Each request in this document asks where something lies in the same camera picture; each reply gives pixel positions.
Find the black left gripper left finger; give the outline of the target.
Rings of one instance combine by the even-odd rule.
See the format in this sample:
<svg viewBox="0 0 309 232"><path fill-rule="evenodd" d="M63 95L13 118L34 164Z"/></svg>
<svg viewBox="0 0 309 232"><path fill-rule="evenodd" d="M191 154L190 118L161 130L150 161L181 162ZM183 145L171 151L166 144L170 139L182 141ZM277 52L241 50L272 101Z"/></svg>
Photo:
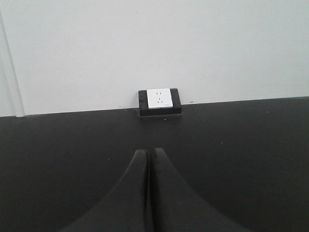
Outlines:
<svg viewBox="0 0 309 232"><path fill-rule="evenodd" d="M135 154L112 190L63 232L144 232L148 196L148 152Z"/></svg>

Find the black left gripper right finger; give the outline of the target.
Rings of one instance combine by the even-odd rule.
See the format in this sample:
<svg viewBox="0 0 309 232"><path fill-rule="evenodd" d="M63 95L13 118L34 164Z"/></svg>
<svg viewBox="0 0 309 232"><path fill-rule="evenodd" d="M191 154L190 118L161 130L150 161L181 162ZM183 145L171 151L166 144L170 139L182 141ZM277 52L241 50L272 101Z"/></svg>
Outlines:
<svg viewBox="0 0 309 232"><path fill-rule="evenodd" d="M185 182L164 149L150 155L150 203L156 232L244 232Z"/></svg>

